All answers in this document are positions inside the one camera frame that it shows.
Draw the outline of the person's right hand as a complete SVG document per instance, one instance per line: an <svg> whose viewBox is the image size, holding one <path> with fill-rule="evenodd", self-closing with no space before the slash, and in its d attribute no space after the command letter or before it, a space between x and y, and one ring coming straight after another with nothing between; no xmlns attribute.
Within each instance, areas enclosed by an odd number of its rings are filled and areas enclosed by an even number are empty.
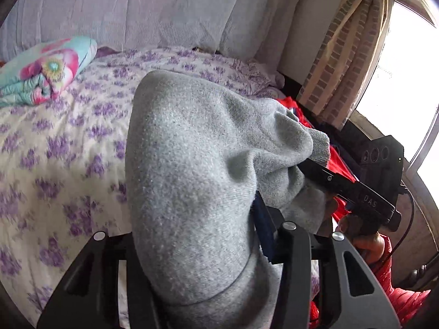
<svg viewBox="0 0 439 329"><path fill-rule="evenodd" d="M360 235L361 228L362 219L348 214L340 219L336 230L344 234L367 264L378 262L384 253L384 239L378 232L372 235Z"/></svg>

